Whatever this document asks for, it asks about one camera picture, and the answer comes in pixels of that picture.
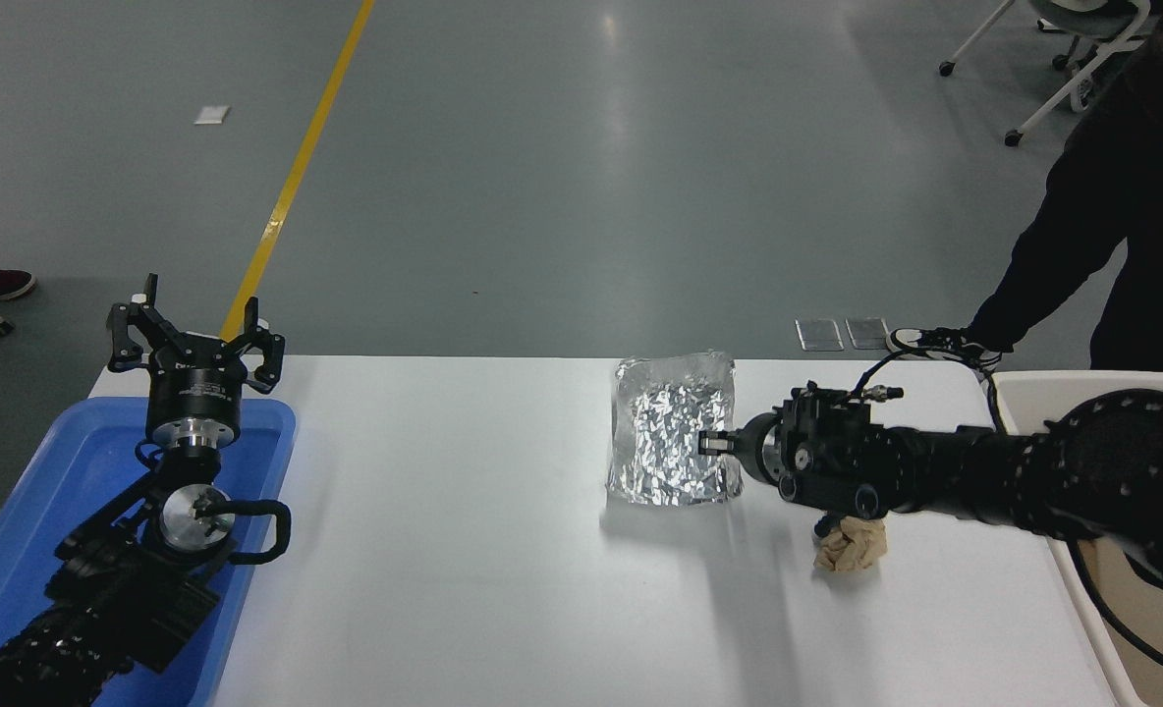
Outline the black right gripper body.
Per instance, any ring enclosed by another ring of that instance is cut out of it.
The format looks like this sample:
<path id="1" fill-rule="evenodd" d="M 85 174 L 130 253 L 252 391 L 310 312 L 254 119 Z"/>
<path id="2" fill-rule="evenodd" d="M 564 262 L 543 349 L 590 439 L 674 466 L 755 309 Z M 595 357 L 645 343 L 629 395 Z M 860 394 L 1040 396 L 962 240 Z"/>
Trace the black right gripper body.
<path id="1" fill-rule="evenodd" d="M 766 460 L 765 448 L 769 434 L 775 431 L 776 424 L 779 424 L 779 421 L 780 416 L 778 413 L 759 413 L 736 433 L 736 458 L 739 458 L 744 474 L 751 477 L 752 480 L 757 480 L 757 483 L 778 483 L 776 467 L 778 467 L 778 462 L 780 460 L 779 454 L 775 451 L 775 471 L 771 471 Z"/>

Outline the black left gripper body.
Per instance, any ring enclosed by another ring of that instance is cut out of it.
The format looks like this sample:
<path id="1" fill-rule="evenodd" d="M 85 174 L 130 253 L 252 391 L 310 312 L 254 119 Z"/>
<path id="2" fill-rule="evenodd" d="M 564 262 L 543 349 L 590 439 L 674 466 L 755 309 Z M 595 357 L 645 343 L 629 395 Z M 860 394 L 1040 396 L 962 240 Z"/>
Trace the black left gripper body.
<path id="1" fill-rule="evenodd" d="M 223 354 L 223 347 L 221 340 L 187 340 L 177 348 L 151 351 L 147 358 L 147 429 L 183 419 L 208 419 L 228 429 L 241 428 L 242 385 L 248 371 L 238 358 Z"/>

